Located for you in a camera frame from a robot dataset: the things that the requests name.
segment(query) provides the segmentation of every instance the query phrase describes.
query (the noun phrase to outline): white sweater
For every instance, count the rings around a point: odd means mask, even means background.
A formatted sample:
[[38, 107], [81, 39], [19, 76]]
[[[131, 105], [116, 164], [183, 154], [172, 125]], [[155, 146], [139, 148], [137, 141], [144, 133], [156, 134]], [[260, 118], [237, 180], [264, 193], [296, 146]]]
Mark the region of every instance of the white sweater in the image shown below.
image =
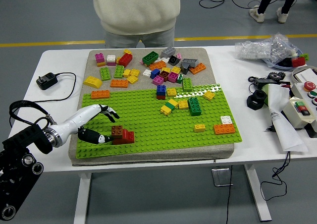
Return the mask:
[[120, 35], [141, 35], [171, 29], [180, 0], [94, 0], [103, 28]]

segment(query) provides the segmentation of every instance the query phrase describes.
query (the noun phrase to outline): yellow floor line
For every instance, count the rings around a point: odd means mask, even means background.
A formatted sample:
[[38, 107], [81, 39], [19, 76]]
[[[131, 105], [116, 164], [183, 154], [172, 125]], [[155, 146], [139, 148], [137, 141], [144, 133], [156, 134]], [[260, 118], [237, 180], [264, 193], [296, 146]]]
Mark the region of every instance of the yellow floor line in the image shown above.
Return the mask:
[[[176, 42], [186, 41], [220, 41], [220, 40], [249, 40], [249, 39], [267, 39], [271, 35], [262, 36], [225, 36], [225, 37], [179, 37]], [[316, 38], [317, 34], [295, 34], [286, 35], [288, 38]], [[59, 46], [59, 45], [86, 45], [86, 44], [104, 44], [105, 41], [69, 41], [69, 42], [32, 42], [32, 43], [4, 43], [0, 47], [38, 47], [38, 46]]]

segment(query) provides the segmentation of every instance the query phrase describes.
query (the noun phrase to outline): white paper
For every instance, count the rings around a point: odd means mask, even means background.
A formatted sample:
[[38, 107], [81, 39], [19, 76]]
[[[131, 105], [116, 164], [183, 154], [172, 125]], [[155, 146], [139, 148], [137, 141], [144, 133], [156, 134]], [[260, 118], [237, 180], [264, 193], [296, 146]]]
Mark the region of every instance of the white paper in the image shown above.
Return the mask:
[[280, 85], [268, 85], [268, 108], [283, 151], [307, 152], [308, 148], [296, 130], [281, 113], [289, 100], [289, 89]]

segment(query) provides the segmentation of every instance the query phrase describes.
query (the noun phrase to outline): person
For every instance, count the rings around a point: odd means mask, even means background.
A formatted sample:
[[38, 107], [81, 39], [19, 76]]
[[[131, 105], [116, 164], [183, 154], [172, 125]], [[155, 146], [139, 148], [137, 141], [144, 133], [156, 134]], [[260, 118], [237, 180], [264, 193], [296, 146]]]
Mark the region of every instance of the person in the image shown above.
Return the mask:
[[[262, 0], [260, 5], [256, 5], [254, 8], [249, 10], [249, 14], [253, 17], [258, 23], [263, 23], [265, 18], [265, 10], [271, 0]], [[288, 17], [288, 11], [291, 8], [294, 0], [285, 0], [284, 6], [279, 7], [276, 11], [279, 23], [285, 23]]]
[[94, 0], [106, 48], [173, 47], [180, 0]]

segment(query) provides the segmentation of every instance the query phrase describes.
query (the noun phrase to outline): white table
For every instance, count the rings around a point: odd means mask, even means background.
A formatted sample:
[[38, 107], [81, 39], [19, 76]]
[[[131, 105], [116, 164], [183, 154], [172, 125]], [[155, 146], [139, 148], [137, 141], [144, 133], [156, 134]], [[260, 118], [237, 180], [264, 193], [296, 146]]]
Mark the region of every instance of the white table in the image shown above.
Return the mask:
[[[235, 144], [233, 155], [230, 158], [223, 160], [73, 167], [68, 157], [69, 139], [62, 147], [54, 148], [48, 155], [42, 154], [34, 144], [30, 145], [28, 147], [30, 152], [35, 156], [37, 161], [44, 165], [45, 172], [66, 171], [76, 172], [80, 175], [81, 181], [74, 223], [85, 223], [91, 173], [155, 167], [221, 165], [245, 166], [260, 220], [271, 220], [266, 201], [261, 196], [260, 183], [253, 164], [283, 161], [286, 157], [286, 152], [282, 150], [276, 133], [264, 132], [265, 129], [271, 125], [268, 108], [254, 111], [246, 106], [246, 99], [250, 95], [248, 91], [250, 85], [248, 77], [267, 76], [272, 72], [272, 69], [267, 67], [266, 64], [261, 61], [243, 61], [235, 59], [234, 46], [204, 48], [208, 52], [216, 82], [222, 86], [243, 140], [241, 143]], [[74, 93], [69, 99], [60, 102], [40, 104], [52, 115], [57, 123], [62, 122], [71, 116], [77, 109], [87, 57], [90, 51], [91, 50], [61, 50], [44, 52], [24, 99], [36, 101], [67, 97], [73, 86], [72, 75], [59, 76], [59, 82], [45, 91], [39, 89], [36, 84], [36, 79], [48, 72], [73, 72], [77, 75], [77, 83]], [[29, 108], [22, 108], [18, 115], [26, 120], [35, 121], [43, 114], [35, 110], [30, 110]], [[25, 127], [26, 125], [24, 123], [15, 122], [10, 136], [16, 134]], [[292, 152], [292, 159], [303, 160], [316, 158], [317, 140], [309, 138], [305, 130], [298, 131], [298, 133], [306, 143], [309, 151], [302, 153]]]

